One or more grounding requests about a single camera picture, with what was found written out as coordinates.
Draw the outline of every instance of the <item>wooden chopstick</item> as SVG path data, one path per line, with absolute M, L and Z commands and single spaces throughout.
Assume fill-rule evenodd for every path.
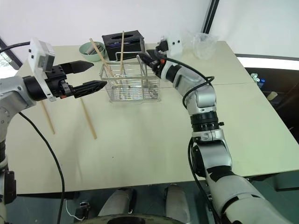
M 123 70 L 123 40 L 124 40 L 124 36 L 125 36 L 125 32 L 122 31 L 122 35 L 121 35 L 121 69 L 120 69 L 120 75 L 122 73 Z
M 111 76 L 111 77 L 114 77 L 114 74 L 112 73 L 112 71 L 111 71 L 109 65 L 107 64 L 107 62 L 106 62 L 106 60 L 104 59 L 103 55 L 100 53 L 100 51 L 99 51 L 97 45 L 94 43 L 93 39 L 90 38 L 89 40 L 90 40 L 90 42 L 92 43 L 92 45 L 93 45 L 95 51 L 98 53 L 100 59 L 102 60 L 102 62 L 103 62 L 104 65 L 106 66 L 106 68 L 107 68 L 107 70 L 108 70 L 110 76 Z
M 46 115 L 46 118 L 47 118 L 48 124 L 49 124 L 49 126 L 50 126 L 50 129 L 51 129 L 52 133 L 55 134 L 54 126 L 53 126 L 53 124 L 52 124 L 51 118 L 50 118 L 50 116 L 49 116 L 49 113 L 48 113 L 48 111 L 47 111 L 47 109 L 46 109 L 46 106 L 45 106 L 45 104 L 43 103 L 43 101 L 41 101 L 41 105 L 42 105 L 43 112 L 44 112 L 45 115 Z
M 93 138 L 94 138 L 94 139 L 97 139 L 97 138 L 98 138 L 98 137 L 97 137 L 97 134 L 96 134 L 96 132 L 95 132 L 95 130 L 94 130 L 92 121 L 90 120 L 90 117 L 89 117 L 89 115 L 88 115 L 88 112 L 87 112 L 87 109 L 86 109 L 86 107 L 85 107 L 84 101 L 83 101 L 82 98 L 80 98 L 80 101 L 81 101 L 81 104 L 82 104 L 82 106 L 83 106 L 84 114 L 85 114 L 86 120 L 87 120 L 87 122 L 88 122 L 88 125 L 89 125 L 89 127 L 90 127 L 90 130 L 92 131 Z

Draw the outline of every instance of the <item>wire basket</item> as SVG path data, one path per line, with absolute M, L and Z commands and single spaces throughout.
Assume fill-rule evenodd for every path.
M 103 64 L 100 72 L 110 101 L 159 101 L 160 79 L 144 63 L 123 62 L 120 74 L 120 62 L 107 62 L 113 76 Z

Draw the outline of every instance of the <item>floor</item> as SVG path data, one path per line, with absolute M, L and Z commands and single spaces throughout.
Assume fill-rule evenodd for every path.
M 274 177 L 264 181 L 254 181 L 254 186 L 274 205 L 274 207 L 294 224 L 299 224 L 299 191 L 276 192 L 274 190 Z M 185 191 L 190 208 L 192 223 L 207 224 L 205 207 L 201 195 L 194 182 L 179 184 Z M 164 189 L 168 184 L 134 187 L 137 191 L 135 213 L 164 214 Z M 105 201 L 115 189 L 82 191 L 75 200 L 68 201 L 70 213 L 75 213 L 79 202 L 88 200 L 96 216 Z M 8 221 L 13 224 L 52 224 L 56 223 L 59 199 L 45 199 L 32 197 L 17 197 L 14 202 L 7 205 Z M 63 224 L 73 223 L 64 209 L 62 213 Z

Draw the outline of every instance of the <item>plastic bag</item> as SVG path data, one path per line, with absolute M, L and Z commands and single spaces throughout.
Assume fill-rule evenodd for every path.
M 193 37 L 193 53 L 199 59 L 209 59 L 213 56 L 216 51 L 216 43 L 217 37 L 204 34 L 197 33 Z

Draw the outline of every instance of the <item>white wall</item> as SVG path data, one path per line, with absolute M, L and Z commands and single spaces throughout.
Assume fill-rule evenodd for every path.
M 221 0 L 211 34 L 235 53 L 299 57 L 299 0 Z
M 138 29 L 145 42 L 170 31 L 200 31 L 209 0 L 0 0 L 0 36 L 7 45 L 32 36 L 51 45 L 81 45 L 92 37 Z M 21 59 L 28 47 L 15 49 Z

